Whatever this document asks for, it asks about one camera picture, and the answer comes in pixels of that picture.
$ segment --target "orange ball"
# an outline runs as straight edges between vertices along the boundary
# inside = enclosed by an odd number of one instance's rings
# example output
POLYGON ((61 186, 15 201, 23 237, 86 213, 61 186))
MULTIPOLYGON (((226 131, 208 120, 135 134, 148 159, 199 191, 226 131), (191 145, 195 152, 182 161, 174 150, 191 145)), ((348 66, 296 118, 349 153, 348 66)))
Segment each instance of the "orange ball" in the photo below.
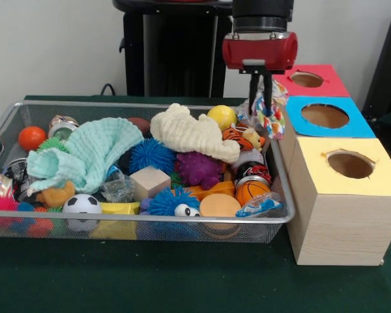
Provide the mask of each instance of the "orange ball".
POLYGON ((46 140, 46 133, 43 129, 36 126, 24 128, 19 133, 19 144, 26 151, 36 150, 40 144, 46 140))
POLYGON ((270 192, 268 186, 260 181, 247 181, 236 191, 236 199, 243 206, 251 199, 270 192))

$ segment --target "mint green cloth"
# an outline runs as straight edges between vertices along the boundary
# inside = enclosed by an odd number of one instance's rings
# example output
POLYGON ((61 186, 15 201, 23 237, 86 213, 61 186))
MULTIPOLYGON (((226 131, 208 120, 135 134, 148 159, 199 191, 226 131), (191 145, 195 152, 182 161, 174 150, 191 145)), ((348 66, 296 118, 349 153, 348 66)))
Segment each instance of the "mint green cloth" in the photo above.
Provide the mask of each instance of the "mint green cloth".
POLYGON ((34 182, 31 189, 61 187, 70 180, 77 192, 93 194, 110 166, 142 140, 141 131, 127 119, 108 117, 87 122, 65 142, 69 154, 56 148, 29 153, 27 173, 43 179, 34 182))

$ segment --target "round hole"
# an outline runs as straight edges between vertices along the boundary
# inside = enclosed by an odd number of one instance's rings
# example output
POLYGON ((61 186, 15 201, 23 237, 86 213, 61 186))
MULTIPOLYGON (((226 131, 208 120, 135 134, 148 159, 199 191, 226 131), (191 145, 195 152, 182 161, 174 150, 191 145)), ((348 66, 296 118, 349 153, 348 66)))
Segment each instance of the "round hole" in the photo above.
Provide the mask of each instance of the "round hole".
POLYGON ((371 161, 358 153, 345 151, 333 153, 327 160, 333 170, 349 178, 361 179, 373 172, 371 161))
POLYGON ((322 77, 309 72, 295 72, 293 75, 291 75, 291 79, 297 85, 307 88, 320 87, 324 82, 322 77))
POLYGON ((301 115, 311 124, 327 128, 341 128, 349 122, 345 111, 329 104, 310 104, 301 115))

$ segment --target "wire mesh basket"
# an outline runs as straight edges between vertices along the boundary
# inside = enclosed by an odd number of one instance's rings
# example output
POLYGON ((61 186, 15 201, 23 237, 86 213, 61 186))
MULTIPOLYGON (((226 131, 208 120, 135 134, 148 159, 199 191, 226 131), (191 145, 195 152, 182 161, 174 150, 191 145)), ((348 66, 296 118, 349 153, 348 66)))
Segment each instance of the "wire mesh basket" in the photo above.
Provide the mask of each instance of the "wire mesh basket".
MULTIPOLYGON (((80 124, 104 117, 141 117, 146 120, 166 110, 162 104, 114 104, 26 100, 9 107, 0 118, 0 173, 13 160, 27 153, 18 145, 18 134, 27 126, 48 129, 57 114, 68 115, 80 124)), ((189 106, 194 117, 206 113, 209 106, 189 106)), ((283 206, 269 210, 261 218, 211 218, 151 215, 80 215, 0 211, 0 237, 45 237, 67 239, 124 239, 159 241, 226 241, 269 243, 282 224, 289 222, 295 206, 280 148, 272 142, 266 159, 273 177, 271 190, 277 192, 283 206), (72 231, 72 225, 83 231, 72 231)))

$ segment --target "orange foam piece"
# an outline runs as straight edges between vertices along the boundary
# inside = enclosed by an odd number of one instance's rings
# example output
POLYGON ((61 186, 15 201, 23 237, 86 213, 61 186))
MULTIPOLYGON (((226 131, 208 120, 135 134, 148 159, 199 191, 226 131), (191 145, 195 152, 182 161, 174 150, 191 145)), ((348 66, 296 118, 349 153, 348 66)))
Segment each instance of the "orange foam piece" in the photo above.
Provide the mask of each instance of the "orange foam piece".
POLYGON ((229 196, 235 196, 235 186, 232 181, 224 181, 218 183, 216 186, 203 190, 200 186, 193 186, 187 188, 188 191, 191 191, 192 196, 196 196, 199 201, 210 196, 211 194, 227 194, 229 196))

